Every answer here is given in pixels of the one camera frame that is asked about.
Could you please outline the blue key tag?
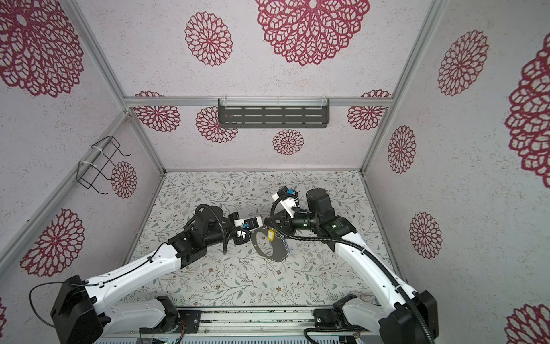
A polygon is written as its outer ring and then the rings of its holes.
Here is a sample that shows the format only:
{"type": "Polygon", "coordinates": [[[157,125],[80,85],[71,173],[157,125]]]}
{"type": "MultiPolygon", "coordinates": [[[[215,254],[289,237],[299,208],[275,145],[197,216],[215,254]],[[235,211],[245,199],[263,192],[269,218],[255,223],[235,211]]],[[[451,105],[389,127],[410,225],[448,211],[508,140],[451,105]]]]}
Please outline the blue key tag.
{"type": "Polygon", "coordinates": [[[284,246],[285,246],[285,248],[286,248],[286,252],[287,252],[287,253],[292,252],[292,250],[291,250],[291,248],[290,248],[288,242],[286,241],[286,239],[283,239],[283,243],[284,243],[284,246]]]}

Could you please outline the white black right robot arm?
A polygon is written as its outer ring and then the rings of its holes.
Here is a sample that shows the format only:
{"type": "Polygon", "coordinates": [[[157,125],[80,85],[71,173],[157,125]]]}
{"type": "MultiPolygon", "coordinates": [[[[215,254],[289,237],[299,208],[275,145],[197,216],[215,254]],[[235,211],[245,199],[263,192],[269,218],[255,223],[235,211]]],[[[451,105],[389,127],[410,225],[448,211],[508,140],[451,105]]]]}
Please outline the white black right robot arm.
{"type": "Polygon", "coordinates": [[[316,310],[316,325],[304,331],[337,333],[367,331],[383,343],[434,343],[439,335],[437,302],[398,277],[366,244],[352,223],[336,214],[324,189],[306,193],[307,207],[297,191],[280,188],[272,196],[269,225],[283,237],[321,242],[343,259],[375,295],[377,304],[348,295],[330,310],[316,310]]]}

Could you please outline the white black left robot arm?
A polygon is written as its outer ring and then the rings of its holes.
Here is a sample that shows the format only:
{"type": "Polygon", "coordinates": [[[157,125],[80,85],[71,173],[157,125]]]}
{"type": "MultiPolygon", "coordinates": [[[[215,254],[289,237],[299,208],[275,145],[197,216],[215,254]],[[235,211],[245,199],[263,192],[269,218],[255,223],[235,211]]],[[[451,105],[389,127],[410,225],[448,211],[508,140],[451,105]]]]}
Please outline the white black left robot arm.
{"type": "Polygon", "coordinates": [[[118,305],[124,296],[206,256],[208,247],[226,249],[247,243],[261,217],[224,216],[221,208],[201,204],[183,231],[153,252],[103,275],[83,280],[75,275],[62,283],[50,313],[61,343],[94,343],[102,335],[139,329],[168,333],[181,325],[180,313],[167,296],[118,305]]]}

